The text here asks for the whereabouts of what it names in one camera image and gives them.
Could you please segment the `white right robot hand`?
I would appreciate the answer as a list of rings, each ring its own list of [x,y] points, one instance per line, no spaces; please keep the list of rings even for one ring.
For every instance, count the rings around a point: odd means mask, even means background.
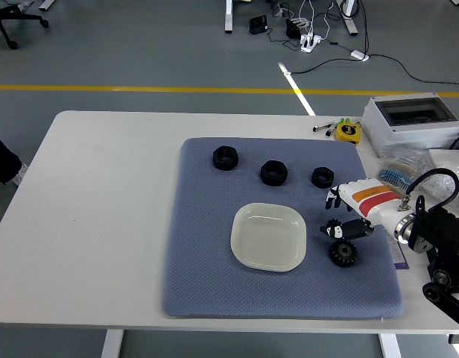
[[[359,239],[371,235],[374,227],[381,225],[395,240],[408,243],[414,211],[401,210],[399,194],[380,180],[370,178],[332,187],[326,197],[326,208],[338,208],[342,203],[359,218],[345,223],[330,219],[320,227],[322,233],[337,240]]]

